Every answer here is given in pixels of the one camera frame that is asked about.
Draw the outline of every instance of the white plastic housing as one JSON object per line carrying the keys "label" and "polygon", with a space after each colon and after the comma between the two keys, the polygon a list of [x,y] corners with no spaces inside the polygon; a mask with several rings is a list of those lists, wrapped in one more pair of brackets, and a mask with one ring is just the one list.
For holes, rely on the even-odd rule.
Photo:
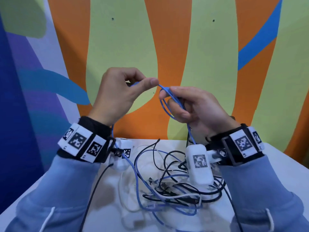
{"label": "white plastic housing", "polygon": [[189,179],[193,185],[207,186],[214,183],[214,176],[204,145],[187,146],[186,160]]}
{"label": "white plastic housing", "polygon": [[[118,148],[124,150],[124,154],[128,159],[131,157],[131,152],[133,149],[133,142],[131,140],[116,138],[116,145]],[[118,172],[123,172],[130,166],[129,162],[124,157],[114,156],[114,154],[111,153],[109,164],[112,163],[114,163],[114,165],[111,166],[111,168]]]}

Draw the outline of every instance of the painted wall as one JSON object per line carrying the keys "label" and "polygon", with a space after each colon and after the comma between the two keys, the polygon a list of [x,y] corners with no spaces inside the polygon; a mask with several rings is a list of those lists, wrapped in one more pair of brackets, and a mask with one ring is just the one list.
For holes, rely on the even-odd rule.
{"label": "painted wall", "polygon": [[[111,66],[208,90],[265,142],[305,155],[308,0],[0,0],[0,13],[45,170]],[[186,139],[158,93],[139,97],[115,135]]]}

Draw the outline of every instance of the wrist-mounted device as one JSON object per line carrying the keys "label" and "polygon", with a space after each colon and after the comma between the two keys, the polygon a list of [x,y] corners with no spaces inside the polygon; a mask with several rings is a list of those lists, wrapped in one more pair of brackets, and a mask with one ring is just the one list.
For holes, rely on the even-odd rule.
{"label": "wrist-mounted device", "polygon": [[89,117],[82,116],[59,140],[57,154],[63,158],[104,163],[114,148],[116,140],[110,127]]}
{"label": "wrist-mounted device", "polygon": [[211,138],[207,149],[218,150],[220,165],[238,166],[264,156],[264,144],[253,127],[240,127],[217,134]]}

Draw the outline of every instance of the forearm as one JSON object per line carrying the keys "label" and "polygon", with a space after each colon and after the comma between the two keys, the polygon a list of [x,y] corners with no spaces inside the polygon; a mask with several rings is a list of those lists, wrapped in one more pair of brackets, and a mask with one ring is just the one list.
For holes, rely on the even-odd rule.
{"label": "forearm", "polygon": [[18,203],[6,232],[40,231],[50,214],[46,231],[78,231],[99,167],[56,156],[38,187]]}
{"label": "forearm", "polygon": [[[309,230],[303,203],[281,184],[267,156],[220,170],[245,231],[269,231],[270,217],[275,231]],[[239,231],[235,219],[231,230]]]}

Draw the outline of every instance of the table surface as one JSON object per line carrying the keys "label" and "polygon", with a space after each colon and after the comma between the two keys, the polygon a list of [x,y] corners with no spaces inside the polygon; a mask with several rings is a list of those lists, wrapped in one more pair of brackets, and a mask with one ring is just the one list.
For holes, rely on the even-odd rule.
{"label": "table surface", "polygon": [[[133,139],[134,146],[150,145],[156,140]],[[157,144],[159,150],[166,152],[172,150],[185,151],[186,141],[161,140]],[[296,193],[303,201],[305,211],[304,216],[309,219],[309,169],[305,168],[295,160],[269,144],[265,144],[264,153],[268,156],[273,169],[281,180],[282,184],[289,190]],[[156,154],[156,162],[162,163],[162,159]],[[160,175],[153,166],[152,152],[146,152],[139,159],[139,170],[142,176],[147,179],[149,176],[156,178]],[[102,164],[99,173],[108,165],[108,161]],[[170,231],[162,227],[153,216],[144,211],[132,213],[127,211],[119,199],[118,183],[121,173],[112,169],[106,171],[98,185],[93,197],[88,216],[84,226],[84,232],[90,231]],[[34,183],[23,195],[21,195],[9,208],[0,215],[0,231],[4,231],[6,226],[15,216],[17,203],[22,197],[34,190],[42,178]],[[129,209],[137,208],[136,195],[134,198],[135,178],[132,169],[127,170],[122,177],[122,201]],[[229,224],[234,216],[230,201],[225,192],[222,198],[211,204],[207,204],[204,209],[199,210],[196,216],[189,217],[177,213],[172,209],[158,214],[168,225],[179,230],[188,231],[229,231]]]}

